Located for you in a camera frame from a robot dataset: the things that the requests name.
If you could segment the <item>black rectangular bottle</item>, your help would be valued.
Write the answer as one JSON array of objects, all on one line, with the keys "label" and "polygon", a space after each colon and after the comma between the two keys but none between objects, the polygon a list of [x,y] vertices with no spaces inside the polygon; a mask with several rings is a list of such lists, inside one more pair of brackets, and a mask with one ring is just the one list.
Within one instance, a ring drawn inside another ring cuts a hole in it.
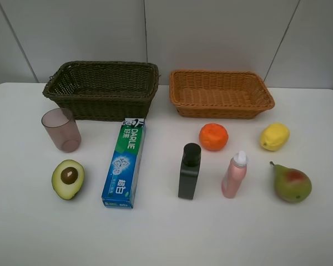
[{"label": "black rectangular bottle", "polygon": [[196,143],[184,146],[180,166],[178,197],[192,200],[196,189],[201,162],[201,147]]}]

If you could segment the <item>orange tangerine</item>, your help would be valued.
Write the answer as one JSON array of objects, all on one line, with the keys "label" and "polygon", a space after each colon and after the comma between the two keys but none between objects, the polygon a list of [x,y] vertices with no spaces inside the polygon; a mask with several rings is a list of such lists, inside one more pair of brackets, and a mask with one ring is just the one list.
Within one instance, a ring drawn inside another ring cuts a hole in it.
[{"label": "orange tangerine", "polygon": [[204,125],[199,132],[199,142],[203,148],[209,151],[222,150],[229,139],[229,134],[224,126],[209,123]]}]

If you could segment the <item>pink bottle white cap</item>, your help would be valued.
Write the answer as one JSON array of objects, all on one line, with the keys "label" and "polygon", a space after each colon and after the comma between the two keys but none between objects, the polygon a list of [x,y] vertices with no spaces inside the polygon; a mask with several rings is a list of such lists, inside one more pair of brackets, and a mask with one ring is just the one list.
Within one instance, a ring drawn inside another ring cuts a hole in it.
[{"label": "pink bottle white cap", "polygon": [[246,176],[248,157],[245,151],[239,151],[230,160],[227,172],[221,182],[224,197],[234,198]]}]

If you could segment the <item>yellow lemon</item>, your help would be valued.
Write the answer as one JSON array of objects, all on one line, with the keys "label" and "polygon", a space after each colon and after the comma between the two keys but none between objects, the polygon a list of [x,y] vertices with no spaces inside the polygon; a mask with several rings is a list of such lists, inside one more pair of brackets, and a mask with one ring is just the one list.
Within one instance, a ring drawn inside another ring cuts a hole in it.
[{"label": "yellow lemon", "polygon": [[268,151],[278,151],[290,137],[290,130],[281,123],[273,123],[260,134],[260,146]]}]

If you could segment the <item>green red pear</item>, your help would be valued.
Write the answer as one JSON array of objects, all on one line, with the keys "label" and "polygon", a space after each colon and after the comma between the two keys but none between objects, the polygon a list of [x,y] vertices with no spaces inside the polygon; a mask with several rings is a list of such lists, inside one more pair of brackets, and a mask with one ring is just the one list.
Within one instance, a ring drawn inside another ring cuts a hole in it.
[{"label": "green red pear", "polygon": [[283,201],[296,204],[308,198],[312,183],[303,172],[270,161],[274,173],[274,191]]}]

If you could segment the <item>orange wicker basket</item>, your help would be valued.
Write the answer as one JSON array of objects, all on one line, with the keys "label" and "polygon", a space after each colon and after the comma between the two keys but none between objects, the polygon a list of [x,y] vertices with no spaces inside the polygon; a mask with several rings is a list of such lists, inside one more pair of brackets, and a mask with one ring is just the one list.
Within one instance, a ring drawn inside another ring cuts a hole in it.
[{"label": "orange wicker basket", "polygon": [[250,71],[175,70],[169,97],[179,115],[253,119],[275,106],[261,77]]}]

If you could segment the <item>green blue toothpaste box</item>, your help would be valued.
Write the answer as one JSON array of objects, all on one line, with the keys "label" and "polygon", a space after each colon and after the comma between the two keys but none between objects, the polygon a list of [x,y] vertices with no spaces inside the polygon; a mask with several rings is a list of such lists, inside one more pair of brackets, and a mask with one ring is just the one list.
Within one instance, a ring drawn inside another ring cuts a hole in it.
[{"label": "green blue toothpaste box", "polygon": [[134,207],[144,140],[145,120],[124,119],[102,192],[105,207]]}]

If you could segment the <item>dark brown wicker basket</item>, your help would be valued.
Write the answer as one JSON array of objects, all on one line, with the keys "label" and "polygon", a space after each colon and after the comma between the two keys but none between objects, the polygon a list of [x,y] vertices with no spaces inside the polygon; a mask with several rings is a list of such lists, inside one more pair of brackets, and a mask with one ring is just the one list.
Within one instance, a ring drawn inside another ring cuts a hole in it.
[{"label": "dark brown wicker basket", "polygon": [[43,95],[77,120],[146,118],[159,85],[155,64],[121,61],[64,63]]}]

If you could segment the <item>translucent pink plastic cup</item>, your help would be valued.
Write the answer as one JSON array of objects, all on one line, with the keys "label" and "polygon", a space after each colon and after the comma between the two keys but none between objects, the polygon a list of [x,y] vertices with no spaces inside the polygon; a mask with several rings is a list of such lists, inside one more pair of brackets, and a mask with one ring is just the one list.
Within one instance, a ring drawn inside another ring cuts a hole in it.
[{"label": "translucent pink plastic cup", "polygon": [[41,119],[56,148],[73,152],[81,143],[81,135],[72,112],[67,108],[56,108],[46,112]]}]

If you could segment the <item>halved avocado with pit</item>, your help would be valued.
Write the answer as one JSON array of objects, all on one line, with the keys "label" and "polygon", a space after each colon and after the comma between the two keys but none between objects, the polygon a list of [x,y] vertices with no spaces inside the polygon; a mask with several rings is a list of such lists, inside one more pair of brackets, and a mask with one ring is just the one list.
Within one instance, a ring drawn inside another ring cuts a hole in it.
[{"label": "halved avocado with pit", "polygon": [[63,200],[71,200],[84,183],[83,166],[74,160],[62,161],[53,171],[52,187]]}]

